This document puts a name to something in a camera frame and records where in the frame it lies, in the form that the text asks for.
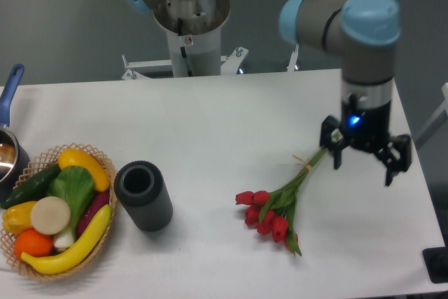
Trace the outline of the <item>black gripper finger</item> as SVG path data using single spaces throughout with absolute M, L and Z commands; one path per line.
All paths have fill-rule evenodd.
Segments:
M 319 145 L 328 150 L 333 157 L 333 168 L 342 164 L 342 151 L 349 145 L 340 129 L 340 122 L 334 116 L 328 116 L 321 123 Z
M 385 186 L 390 186 L 393 178 L 406 172 L 412 164 L 412 138 L 409 134 L 390 136 L 384 145 L 374 151 L 374 155 L 384 164 Z

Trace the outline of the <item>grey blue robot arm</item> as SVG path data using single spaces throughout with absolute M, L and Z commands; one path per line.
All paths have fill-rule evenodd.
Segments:
M 167 34 L 176 77 L 222 74 L 221 28 L 230 0 L 125 0 L 152 13 Z M 282 38 L 342 60 L 341 117 L 321 125 L 320 145 L 342 163 L 346 147 L 371 153 L 386 182 L 412 162 L 411 139 L 389 132 L 400 9 L 396 0 L 288 0 L 279 15 Z

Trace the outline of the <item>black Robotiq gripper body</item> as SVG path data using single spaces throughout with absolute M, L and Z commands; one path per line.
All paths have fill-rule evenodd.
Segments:
M 389 142 L 391 103 L 373 109 L 352 109 L 342 102 L 341 132 L 348 144 L 366 153 L 375 153 Z

